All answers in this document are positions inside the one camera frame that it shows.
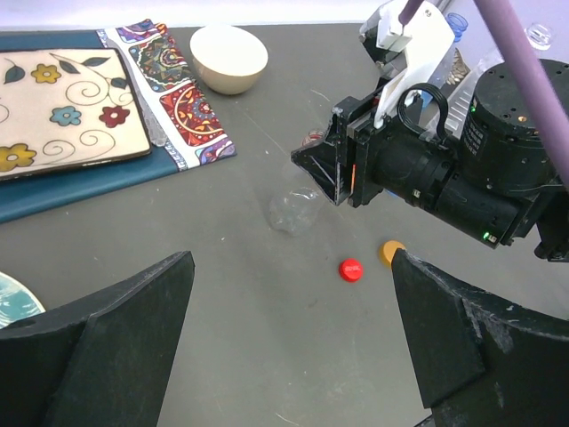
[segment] purple pole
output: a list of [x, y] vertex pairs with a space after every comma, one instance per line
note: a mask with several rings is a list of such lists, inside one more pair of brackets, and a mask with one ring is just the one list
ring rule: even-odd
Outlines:
[[543, 147], [563, 183], [568, 187], [569, 119], [565, 109], [535, 56], [509, 1], [474, 2], [516, 81], [535, 126], [540, 131]]
[[419, 10], [419, 6], [423, 3], [423, 0], [407, 0], [407, 4], [403, 8], [403, 11], [399, 14], [399, 22], [401, 25], [407, 25], [415, 16], [415, 13]]

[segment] colorful cloth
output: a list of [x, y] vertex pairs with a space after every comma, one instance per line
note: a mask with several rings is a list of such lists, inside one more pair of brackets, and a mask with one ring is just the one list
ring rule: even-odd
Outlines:
[[163, 141], [157, 145], [164, 145], [180, 170], [236, 154], [164, 24], [144, 20], [98, 35], [105, 46], [122, 53], [144, 100], [150, 139]]

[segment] yellow flower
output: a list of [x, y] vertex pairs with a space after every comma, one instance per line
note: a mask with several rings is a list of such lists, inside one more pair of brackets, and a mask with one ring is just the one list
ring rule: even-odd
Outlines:
[[10, 148], [0, 147], [0, 173], [10, 172], [16, 167], [26, 167], [34, 163], [36, 152], [27, 144], [14, 144]]
[[54, 84], [61, 77], [61, 74], [57, 72], [57, 67], [54, 65], [38, 64], [31, 74], [32, 77], [36, 78], [36, 83]]

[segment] teal plate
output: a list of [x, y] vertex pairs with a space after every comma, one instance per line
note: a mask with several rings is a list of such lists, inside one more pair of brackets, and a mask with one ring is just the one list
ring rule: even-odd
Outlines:
[[44, 306], [15, 278], [0, 272], [0, 329], [16, 320], [43, 313]]

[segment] red flower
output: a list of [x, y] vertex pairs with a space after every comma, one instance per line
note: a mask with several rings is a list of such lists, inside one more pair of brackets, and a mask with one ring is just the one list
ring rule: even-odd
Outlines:
[[123, 109], [121, 106], [103, 107], [103, 114], [99, 116], [99, 120], [107, 127], [116, 127], [116, 125], [122, 125], [129, 114], [131, 111]]

